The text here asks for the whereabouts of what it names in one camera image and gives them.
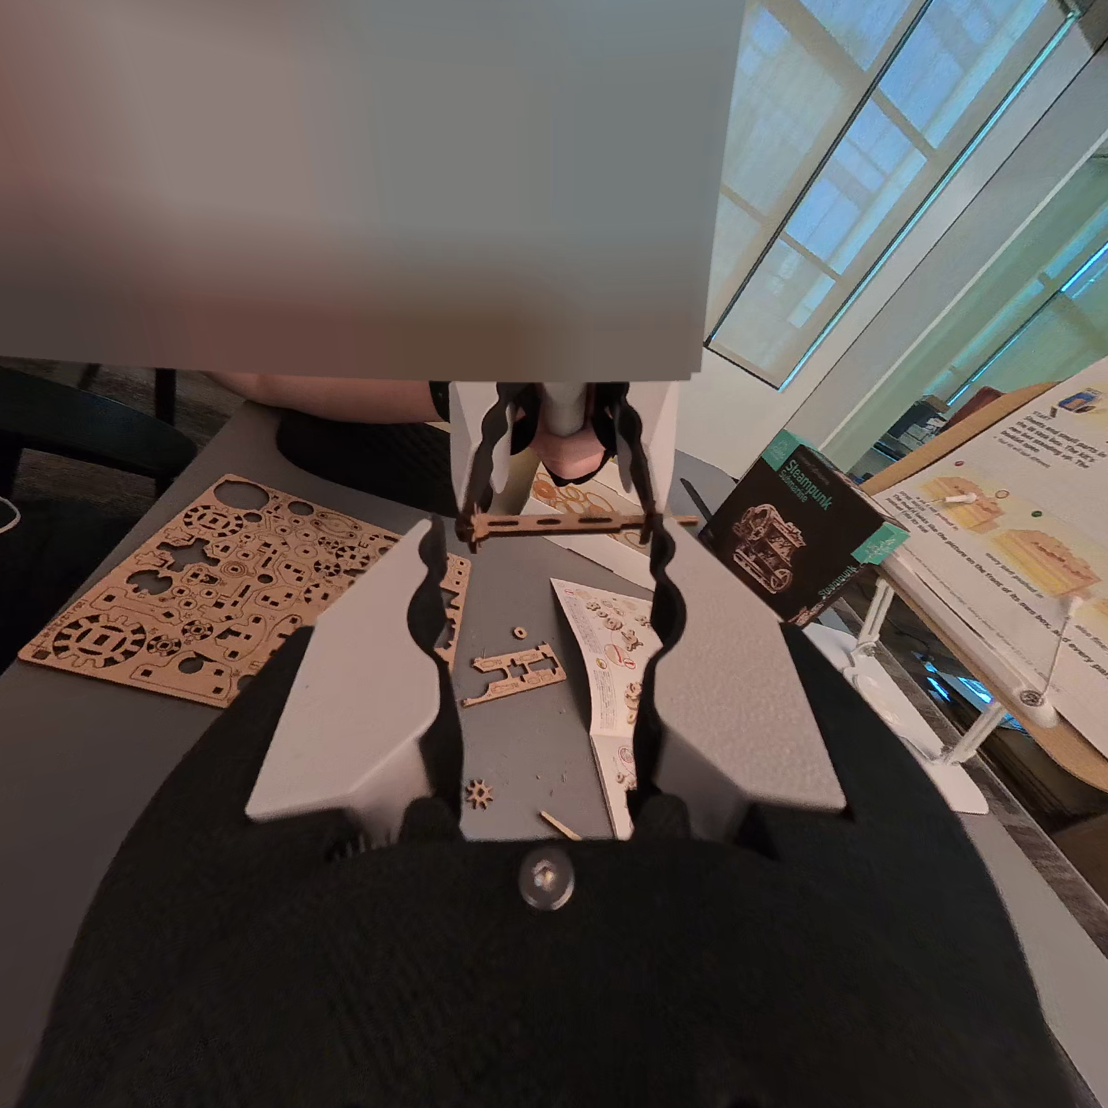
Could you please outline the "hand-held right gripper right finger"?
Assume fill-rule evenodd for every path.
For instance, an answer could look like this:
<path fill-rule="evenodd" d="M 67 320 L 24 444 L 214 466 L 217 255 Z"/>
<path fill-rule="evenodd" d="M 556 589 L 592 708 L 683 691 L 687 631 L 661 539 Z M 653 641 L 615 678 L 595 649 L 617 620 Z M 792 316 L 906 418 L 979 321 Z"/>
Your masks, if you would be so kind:
<path fill-rule="evenodd" d="M 669 795 L 697 838 L 732 842 L 755 806 L 840 817 L 848 802 L 789 649 L 756 593 L 675 518 L 653 520 L 659 651 L 633 751 L 633 835 Z"/>

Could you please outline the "black chair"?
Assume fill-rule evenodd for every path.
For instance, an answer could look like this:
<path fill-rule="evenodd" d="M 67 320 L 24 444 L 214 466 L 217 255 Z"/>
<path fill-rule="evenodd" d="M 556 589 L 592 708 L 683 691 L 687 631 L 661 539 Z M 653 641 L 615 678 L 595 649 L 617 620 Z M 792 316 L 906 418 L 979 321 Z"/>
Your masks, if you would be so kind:
<path fill-rule="evenodd" d="M 115 400 L 3 369 L 2 670 L 70 602 L 132 522 L 78 500 L 14 499 L 25 452 L 151 478 L 163 493 L 198 455 L 170 423 Z"/>

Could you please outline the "small wooden cutout frame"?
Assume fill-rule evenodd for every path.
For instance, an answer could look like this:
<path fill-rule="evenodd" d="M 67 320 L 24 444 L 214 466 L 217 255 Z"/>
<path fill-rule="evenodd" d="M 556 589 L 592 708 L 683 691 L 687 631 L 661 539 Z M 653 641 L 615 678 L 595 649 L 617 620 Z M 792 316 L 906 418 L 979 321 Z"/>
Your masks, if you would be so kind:
<path fill-rule="evenodd" d="M 473 668 L 483 675 L 501 673 L 502 677 L 491 681 L 482 696 L 461 700 L 464 708 L 505 700 L 522 692 L 531 692 L 567 681 L 562 662 L 546 642 L 498 656 L 476 657 Z"/>

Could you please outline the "person's left hand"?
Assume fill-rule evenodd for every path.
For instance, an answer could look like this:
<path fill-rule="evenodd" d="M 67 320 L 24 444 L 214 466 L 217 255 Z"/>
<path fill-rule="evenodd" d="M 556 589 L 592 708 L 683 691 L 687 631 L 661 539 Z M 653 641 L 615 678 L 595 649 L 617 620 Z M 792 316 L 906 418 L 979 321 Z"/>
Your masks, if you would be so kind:
<path fill-rule="evenodd" d="M 597 433 L 589 426 L 571 436 L 557 436 L 542 427 L 534 436 L 531 449 L 555 482 L 588 482 L 611 456 Z"/>

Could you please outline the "pile of tan rubber bands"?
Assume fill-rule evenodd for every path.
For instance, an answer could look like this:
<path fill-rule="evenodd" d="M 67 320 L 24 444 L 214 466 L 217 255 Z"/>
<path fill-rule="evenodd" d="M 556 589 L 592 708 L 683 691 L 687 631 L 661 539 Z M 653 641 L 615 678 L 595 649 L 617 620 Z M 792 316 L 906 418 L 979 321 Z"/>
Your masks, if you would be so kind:
<path fill-rule="evenodd" d="M 531 496 L 552 510 L 575 516 L 639 514 L 641 506 L 596 478 L 557 485 L 545 470 L 535 474 Z"/>

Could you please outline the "white desk stand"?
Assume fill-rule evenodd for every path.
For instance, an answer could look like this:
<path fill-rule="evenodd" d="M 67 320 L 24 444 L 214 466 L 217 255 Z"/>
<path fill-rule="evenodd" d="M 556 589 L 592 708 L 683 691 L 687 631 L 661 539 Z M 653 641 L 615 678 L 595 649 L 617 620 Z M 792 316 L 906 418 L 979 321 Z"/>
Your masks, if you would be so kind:
<path fill-rule="evenodd" d="M 1019 810 L 987 742 L 1030 740 L 1018 718 L 873 572 L 807 629 L 960 816 Z"/>

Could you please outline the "black model kit box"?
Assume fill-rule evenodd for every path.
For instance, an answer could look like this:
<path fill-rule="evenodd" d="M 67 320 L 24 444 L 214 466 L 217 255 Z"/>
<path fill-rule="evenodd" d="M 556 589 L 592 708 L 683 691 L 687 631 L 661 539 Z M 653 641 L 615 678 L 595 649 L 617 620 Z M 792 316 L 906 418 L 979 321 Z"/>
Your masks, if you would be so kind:
<path fill-rule="evenodd" d="M 783 623 L 804 629 L 909 535 L 825 455 L 783 430 L 701 539 Z"/>

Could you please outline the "printed instruction booklet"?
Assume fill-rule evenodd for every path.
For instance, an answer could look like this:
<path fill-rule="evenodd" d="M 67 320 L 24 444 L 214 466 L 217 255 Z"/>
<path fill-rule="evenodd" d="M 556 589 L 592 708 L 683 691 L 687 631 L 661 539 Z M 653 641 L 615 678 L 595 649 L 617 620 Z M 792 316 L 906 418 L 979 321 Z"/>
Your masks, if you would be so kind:
<path fill-rule="evenodd" d="M 637 788 L 633 737 L 647 664 L 661 648 L 653 604 L 608 590 L 552 579 L 586 666 L 591 744 L 617 838 L 629 839 L 629 794 Z"/>

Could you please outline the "printed instruction board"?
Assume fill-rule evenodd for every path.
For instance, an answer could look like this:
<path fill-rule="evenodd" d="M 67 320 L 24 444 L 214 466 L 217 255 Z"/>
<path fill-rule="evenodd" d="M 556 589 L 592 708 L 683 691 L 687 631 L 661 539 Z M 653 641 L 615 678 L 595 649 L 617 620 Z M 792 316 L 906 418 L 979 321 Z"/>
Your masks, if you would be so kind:
<path fill-rule="evenodd" d="M 868 484 L 884 575 L 1033 732 L 1107 754 L 1107 361 L 1001 396 Z"/>

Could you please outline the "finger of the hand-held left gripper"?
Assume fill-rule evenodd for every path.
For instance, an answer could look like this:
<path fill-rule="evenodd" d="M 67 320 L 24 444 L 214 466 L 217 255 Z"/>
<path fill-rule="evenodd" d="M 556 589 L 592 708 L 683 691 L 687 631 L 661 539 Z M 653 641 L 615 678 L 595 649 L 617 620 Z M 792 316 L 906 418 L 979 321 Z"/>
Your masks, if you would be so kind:
<path fill-rule="evenodd" d="M 455 532 L 478 550 L 479 517 L 504 498 L 509 482 L 512 434 L 522 382 L 455 380 L 450 385 L 451 480 Z"/>
<path fill-rule="evenodd" d="M 644 521 L 640 539 L 654 536 L 654 521 L 669 503 L 676 462 L 680 383 L 676 380 L 606 382 L 593 387 L 593 430 L 617 458 L 621 481 L 635 491 Z"/>

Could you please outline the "window with blinds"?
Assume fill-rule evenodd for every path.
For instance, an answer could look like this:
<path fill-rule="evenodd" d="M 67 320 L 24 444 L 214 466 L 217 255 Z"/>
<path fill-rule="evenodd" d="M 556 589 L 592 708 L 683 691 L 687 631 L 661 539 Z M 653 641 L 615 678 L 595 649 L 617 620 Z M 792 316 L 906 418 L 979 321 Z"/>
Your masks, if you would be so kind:
<path fill-rule="evenodd" d="M 705 346 L 782 391 L 1092 3 L 748 3 Z"/>

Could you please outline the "dark cloth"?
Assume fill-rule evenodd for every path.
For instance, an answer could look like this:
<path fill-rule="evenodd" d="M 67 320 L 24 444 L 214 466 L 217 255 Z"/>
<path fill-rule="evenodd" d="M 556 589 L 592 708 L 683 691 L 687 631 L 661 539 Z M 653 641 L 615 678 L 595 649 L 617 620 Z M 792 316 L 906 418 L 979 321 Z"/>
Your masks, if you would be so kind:
<path fill-rule="evenodd" d="M 451 436 L 427 423 L 338 423 L 285 411 L 276 430 L 285 459 L 314 477 L 454 518 Z"/>

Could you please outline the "laser-cut wooden parts sheet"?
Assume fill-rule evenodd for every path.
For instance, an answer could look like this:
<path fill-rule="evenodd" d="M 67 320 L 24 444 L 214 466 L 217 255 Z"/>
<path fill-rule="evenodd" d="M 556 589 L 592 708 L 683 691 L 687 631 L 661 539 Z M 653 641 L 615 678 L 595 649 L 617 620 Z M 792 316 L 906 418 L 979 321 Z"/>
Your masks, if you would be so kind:
<path fill-rule="evenodd" d="M 229 706 L 296 631 L 326 622 L 327 692 L 370 692 L 399 664 L 369 602 L 342 597 L 402 540 L 381 524 L 234 474 L 87 589 L 21 648 L 28 664 Z"/>

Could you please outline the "person's left forearm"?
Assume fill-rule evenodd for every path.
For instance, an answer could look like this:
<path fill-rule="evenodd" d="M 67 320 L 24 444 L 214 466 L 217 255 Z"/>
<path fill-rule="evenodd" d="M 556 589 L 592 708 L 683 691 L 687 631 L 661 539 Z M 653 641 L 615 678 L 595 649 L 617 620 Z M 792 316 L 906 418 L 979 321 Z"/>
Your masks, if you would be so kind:
<path fill-rule="evenodd" d="M 334 376 L 207 374 L 231 393 L 271 408 L 287 408 L 338 423 L 446 423 L 428 382 Z"/>

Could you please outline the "slotted wooden bar with gear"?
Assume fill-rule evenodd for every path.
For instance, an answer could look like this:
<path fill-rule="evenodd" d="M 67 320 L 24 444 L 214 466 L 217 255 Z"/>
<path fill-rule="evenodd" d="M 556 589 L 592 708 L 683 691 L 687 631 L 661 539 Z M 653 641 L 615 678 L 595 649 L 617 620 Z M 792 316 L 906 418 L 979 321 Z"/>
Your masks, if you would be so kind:
<path fill-rule="evenodd" d="M 694 516 L 666 517 L 658 511 L 630 514 L 615 511 L 602 516 L 575 516 L 562 511 L 512 516 L 476 511 L 471 516 L 460 516 L 455 520 L 455 535 L 472 551 L 478 551 L 483 543 L 495 538 L 534 538 L 541 535 L 636 533 L 641 542 L 647 542 L 654 533 L 654 525 L 664 518 L 672 520 L 684 528 L 692 528 L 701 522 Z"/>

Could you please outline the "small white cardboard box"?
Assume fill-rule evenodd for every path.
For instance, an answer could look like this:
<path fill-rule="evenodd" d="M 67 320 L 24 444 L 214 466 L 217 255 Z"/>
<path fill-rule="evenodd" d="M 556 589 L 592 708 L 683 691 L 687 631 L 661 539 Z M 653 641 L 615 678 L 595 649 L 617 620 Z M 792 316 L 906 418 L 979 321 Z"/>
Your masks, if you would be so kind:
<path fill-rule="evenodd" d="M 544 466 L 540 466 L 537 469 L 537 471 L 540 470 L 548 471 Z M 604 465 L 603 469 L 593 478 L 624 493 L 628 499 L 636 500 L 641 506 L 635 491 L 625 492 L 618 463 L 615 460 Z M 530 499 L 524 506 L 524 513 L 538 514 L 548 511 L 557 511 L 557 510 L 552 510 L 551 507 L 546 507 L 542 503 L 534 500 L 530 492 Z M 566 550 L 573 550 L 574 553 L 582 555 L 584 558 L 589 558 L 589 561 L 593 561 L 596 564 L 603 565 L 604 568 L 611 569 L 617 575 L 621 575 L 629 580 L 636 580 L 643 587 L 650 587 L 650 579 L 651 579 L 650 546 L 641 543 L 640 536 L 636 533 L 553 535 L 548 540 Z"/>

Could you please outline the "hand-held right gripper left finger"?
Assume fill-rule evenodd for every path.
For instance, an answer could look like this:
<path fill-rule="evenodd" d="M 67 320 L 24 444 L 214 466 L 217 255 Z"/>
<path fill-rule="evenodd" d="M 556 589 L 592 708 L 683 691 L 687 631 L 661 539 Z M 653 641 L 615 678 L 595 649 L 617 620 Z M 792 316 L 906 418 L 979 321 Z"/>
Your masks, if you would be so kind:
<path fill-rule="evenodd" d="M 373 845 L 413 801 L 462 819 L 464 736 L 449 664 L 444 524 L 420 521 L 319 616 L 246 804 L 254 823 L 341 810 Z"/>

